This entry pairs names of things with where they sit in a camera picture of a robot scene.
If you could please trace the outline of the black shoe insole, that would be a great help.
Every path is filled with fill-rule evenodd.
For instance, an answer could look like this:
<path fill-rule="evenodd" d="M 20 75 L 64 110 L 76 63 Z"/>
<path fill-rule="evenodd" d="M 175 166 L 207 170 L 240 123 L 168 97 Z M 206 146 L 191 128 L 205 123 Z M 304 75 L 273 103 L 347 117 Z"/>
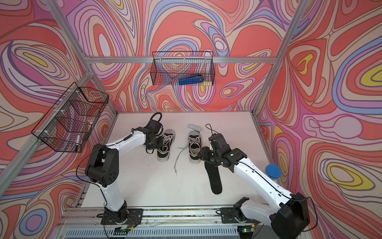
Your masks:
<path fill-rule="evenodd" d="M 205 169 L 209 177 L 212 192 L 216 195 L 221 194 L 222 183 L 218 167 L 215 167 L 212 164 L 205 162 Z"/>

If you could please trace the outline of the black white sneaker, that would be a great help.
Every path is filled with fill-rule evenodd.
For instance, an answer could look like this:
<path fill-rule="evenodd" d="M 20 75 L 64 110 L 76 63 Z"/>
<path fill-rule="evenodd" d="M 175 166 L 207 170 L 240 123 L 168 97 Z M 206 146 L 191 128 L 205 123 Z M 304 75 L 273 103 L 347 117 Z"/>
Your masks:
<path fill-rule="evenodd" d="M 201 135 L 200 135 L 199 131 L 196 131 L 196 130 L 190 131 L 190 133 L 188 135 L 188 143 L 187 143 L 187 145 L 185 147 L 183 147 L 181 149 L 181 151 L 179 152 L 179 154 L 177 155 L 175 163 L 174 163 L 174 171 L 175 171 L 176 175 L 178 175 L 178 173 L 177 173 L 177 163 L 178 163 L 178 160 L 179 160 L 181 154 L 186 149 L 189 152 L 190 163 L 198 164 L 198 163 L 201 162 L 201 159 L 199 157 L 199 153 L 202 150 L 202 142 L 201 142 Z"/>
<path fill-rule="evenodd" d="M 175 140 L 175 131 L 173 129 L 167 129 L 163 132 L 163 145 L 157 149 L 157 159 L 160 162 L 165 162 L 169 159 L 170 149 Z"/>

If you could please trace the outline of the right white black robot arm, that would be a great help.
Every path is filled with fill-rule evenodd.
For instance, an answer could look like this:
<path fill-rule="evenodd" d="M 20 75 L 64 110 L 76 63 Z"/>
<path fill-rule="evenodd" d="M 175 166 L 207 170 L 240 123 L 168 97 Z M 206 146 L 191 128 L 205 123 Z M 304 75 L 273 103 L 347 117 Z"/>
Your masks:
<path fill-rule="evenodd" d="M 214 133 L 210 146 L 202 148 L 200 159 L 214 167 L 223 166 L 251 185 L 266 205 L 243 197 L 230 214 L 238 222 L 257 221 L 272 227 L 280 239 L 296 239 L 310 224 L 307 198 L 284 189 L 262 172 L 240 149 L 231 149 L 224 136 Z"/>

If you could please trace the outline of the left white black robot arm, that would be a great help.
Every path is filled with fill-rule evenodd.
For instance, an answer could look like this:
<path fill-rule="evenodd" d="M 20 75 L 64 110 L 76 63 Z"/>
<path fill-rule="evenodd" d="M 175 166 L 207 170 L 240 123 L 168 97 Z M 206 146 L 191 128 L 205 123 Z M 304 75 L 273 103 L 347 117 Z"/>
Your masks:
<path fill-rule="evenodd" d="M 85 175 L 100 189 L 103 196 L 103 225 L 128 223 L 130 213 L 117 185 L 119 157 L 141 145 L 145 146 L 147 153 L 162 147 L 163 125 L 160 119 L 150 118 L 146 126 L 133 128 L 127 136 L 109 144 L 97 144 L 93 147 Z"/>

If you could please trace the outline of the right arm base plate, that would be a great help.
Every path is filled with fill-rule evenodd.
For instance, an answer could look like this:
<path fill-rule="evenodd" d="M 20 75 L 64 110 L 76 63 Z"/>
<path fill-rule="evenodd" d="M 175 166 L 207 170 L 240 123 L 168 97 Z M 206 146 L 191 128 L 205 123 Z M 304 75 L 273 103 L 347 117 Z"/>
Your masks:
<path fill-rule="evenodd" d="M 239 208 L 234 207 L 223 207 L 215 211 L 221 216 L 223 224 L 233 224 L 233 223 L 252 223 L 255 225 L 260 224 L 260 222 L 254 219 L 248 219 L 244 216 Z"/>

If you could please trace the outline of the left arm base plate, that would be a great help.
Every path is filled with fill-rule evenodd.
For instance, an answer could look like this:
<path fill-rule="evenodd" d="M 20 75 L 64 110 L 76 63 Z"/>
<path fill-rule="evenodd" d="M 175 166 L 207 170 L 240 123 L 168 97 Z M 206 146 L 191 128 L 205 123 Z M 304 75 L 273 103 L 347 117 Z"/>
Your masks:
<path fill-rule="evenodd" d="M 142 209 L 121 208 L 118 211 L 111 211 L 107 208 L 98 214 L 102 225 L 140 225 L 142 221 Z"/>

